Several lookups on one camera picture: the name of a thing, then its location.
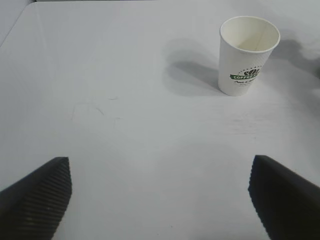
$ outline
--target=white paper cup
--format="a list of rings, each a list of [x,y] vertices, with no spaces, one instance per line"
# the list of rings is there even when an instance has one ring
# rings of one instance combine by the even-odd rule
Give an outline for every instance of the white paper cup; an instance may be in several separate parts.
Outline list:
[[[241,96],[278,45],[280,32],[263,18],[236,16],[221,25],[220,37],[219,88]]]

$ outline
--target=white wall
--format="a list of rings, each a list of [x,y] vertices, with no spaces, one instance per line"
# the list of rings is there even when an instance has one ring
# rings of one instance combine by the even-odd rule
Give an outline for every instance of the white wall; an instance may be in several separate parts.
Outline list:
[[[19,15],[33,0],[0,0],[0,46]]]

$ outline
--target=cup rim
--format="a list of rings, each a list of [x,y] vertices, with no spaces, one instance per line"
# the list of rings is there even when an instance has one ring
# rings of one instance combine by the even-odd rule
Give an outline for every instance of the cup rim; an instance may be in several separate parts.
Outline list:
[[[238,18],[259,19],[259,20],[262,20],[262,21],[266,22],[267,24],[271,25],[271,26],[277,31],[277,33],[278,33],[278,39],[277,39],[276,43],[275,43],[272,47],[270,47],[270,48],[268,48],[268,49],[266,49],[266,50],[263,50],[263,51],[251,51],[251,50],[245,50],[245,49],[241,49],[241,48],[239,48],[239,47],[233,46],[231,43],[229,43],[227,40],[225,40],[225,38],[222,36],[221,31],[222,31],[223,26],[224,26],[227,22],[229,22],[229,21],[231,21],[231,20],[234,20],[234,19],[238,19]],[[232,48],[234,48],[234,49],[237,49],[237,50],[239,50],[239,51],[241,51],[241,52],[243,52],[243,53],[247,53],[247,54],[264,54],[264,53],[267,53],[267,52],[269,52],[269,51],[272,51],[272,50],[279,44],[279,42],[280,42],[280,32],[279,32],[278,28],[277,28],[273,23],[271,23],[270,21],[268,21],[268,20],[266,20],[266,19],[264,19],[264,18],[262,18],[262,17],[258,17],[258,16],[234,16],[234,17],[232,17],[232,18],[229,18],[229,19],[226,20],[224,23],[222,23],[219,32],[220,32],[220,37],[221,37],[221,38],[225,41],[225,43],[227,43],[230,47],[232,47]]]

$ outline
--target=green logo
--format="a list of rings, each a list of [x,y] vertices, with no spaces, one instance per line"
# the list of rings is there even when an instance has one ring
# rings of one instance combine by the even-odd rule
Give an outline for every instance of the green logo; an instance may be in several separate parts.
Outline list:
[[[233,74],[230,74],[230,78],[233,79],[233,80],[246,80],[246,79],[252,79],[252,78],[255,78],[256,76],[258,76],[259,74],[259,71],[260,69],[259,68],[254,68],[252,70],[249,70],[249,71],[245,71],[243,73],[243,75],[233,75]]]

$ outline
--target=white table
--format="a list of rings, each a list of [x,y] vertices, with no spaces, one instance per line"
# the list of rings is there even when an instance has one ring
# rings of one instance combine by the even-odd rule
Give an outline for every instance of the white table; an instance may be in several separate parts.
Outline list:
[[[55,240],[268,239],[247,191],[254,155],[320,185],[319,8],[269,2],[29,5],[0,48],[0,189],[68,156]],[[284,40],[242,97],[215,80],[236,15]]]

